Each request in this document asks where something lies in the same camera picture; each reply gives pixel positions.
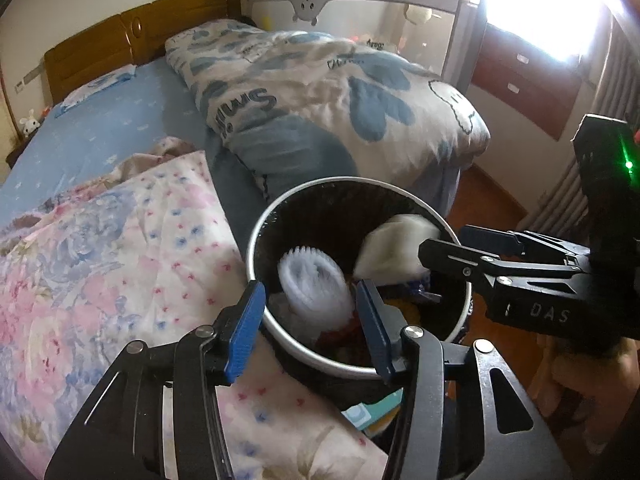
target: blue gripper pad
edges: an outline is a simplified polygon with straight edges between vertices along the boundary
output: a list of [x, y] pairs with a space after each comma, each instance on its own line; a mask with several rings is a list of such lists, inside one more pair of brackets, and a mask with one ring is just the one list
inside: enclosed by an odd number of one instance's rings
[[266, 305], [266, 291], [261, 282], [250, 282], [235, 308], [244, 310], [228, 340], [228, 359], [225, 366], [226, 380], [233, 383], [242, 372], [254, 348]]

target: blue and white comforter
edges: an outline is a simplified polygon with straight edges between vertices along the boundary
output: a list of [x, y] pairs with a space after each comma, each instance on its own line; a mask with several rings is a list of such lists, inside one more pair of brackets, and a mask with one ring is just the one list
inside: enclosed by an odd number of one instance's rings
[[489, 142], [455, 88], [350, 40], [218, 20], [169, 38], [166, 52], [270, 200], [324, 176], [407, 187], [428, 164], [468, 164]]

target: black trash can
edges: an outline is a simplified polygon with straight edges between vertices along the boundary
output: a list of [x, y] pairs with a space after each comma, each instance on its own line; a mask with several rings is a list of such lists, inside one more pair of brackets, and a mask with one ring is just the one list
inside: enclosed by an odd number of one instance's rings
[[[421, 215], [440, 228], [441, 240], [459, 243], [440, 215], [405, 190], [366, 178], [322, 178], [286, 192], [266, 209], [249, 240], [247, 276], [263, 282], [268, 295], [281, 292], [278, 262], [297, 246], [325, 252], [350, 275], [367, 234], [398, 214]], [[431, 291], [442, 302], [420, 311], [421, 325], [442, 341], [459, 342], [472, 309], [471, 285], [432, 272]], [[262, 325], [287, 373], [339, 409], [372, 404], [393, 391], [373, 368], [333, 361], [305, 347], [268, 308]]]

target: nightstand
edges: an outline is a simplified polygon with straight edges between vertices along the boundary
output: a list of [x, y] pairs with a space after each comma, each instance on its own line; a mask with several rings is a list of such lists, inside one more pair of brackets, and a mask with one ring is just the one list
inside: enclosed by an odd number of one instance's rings
[[15, 163], [18, 162], [18, 157], [22, 155], [22, 152], [27, 148], [33, 137], [35, 137], [35, 135], [29, 136], [27, 140], [22, 140], [14, 150], [6, 156], [5, 161], [9, 165], [9, 168], [14, 168]]

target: bright window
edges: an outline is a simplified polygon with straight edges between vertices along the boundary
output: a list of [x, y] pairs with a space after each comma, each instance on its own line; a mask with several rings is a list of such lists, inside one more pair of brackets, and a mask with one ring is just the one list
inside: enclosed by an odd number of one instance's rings
[[599, 0], [487, 0], [488, 21], [535, 44], [559, 60], [588, 51]]

